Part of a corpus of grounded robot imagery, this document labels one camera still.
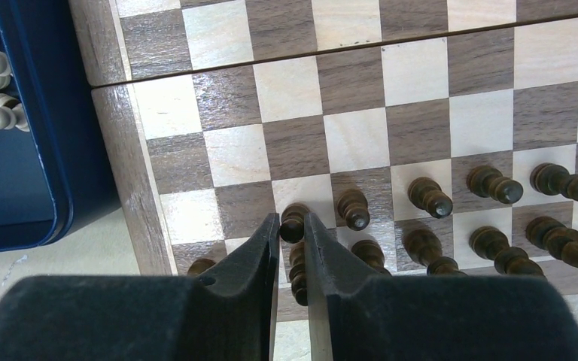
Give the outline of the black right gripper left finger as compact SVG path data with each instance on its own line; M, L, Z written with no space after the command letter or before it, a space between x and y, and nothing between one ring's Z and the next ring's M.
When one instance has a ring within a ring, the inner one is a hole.
M0 300L0 360L270 360L279 216L197 276L34 276Z

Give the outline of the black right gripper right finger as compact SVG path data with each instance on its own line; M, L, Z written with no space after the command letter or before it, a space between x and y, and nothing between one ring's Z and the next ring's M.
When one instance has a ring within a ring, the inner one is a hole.
M578 325L533 277L389 276L305 218L314 360L578 360Z

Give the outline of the dark wooden rook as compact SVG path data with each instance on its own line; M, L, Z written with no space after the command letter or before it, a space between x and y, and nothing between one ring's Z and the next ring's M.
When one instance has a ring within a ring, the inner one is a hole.
M196 277L213 267L215 264L216 262L213 259L198 258L190 264L187 270L187 276Z

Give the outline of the dark wooden chess piece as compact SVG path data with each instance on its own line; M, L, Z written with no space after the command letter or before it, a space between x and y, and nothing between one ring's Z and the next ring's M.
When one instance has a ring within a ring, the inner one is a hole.
M453 258L443 255L440 240L428 229L408 233L403 238L403 245L412 261L426 268L427 275L467 275Z

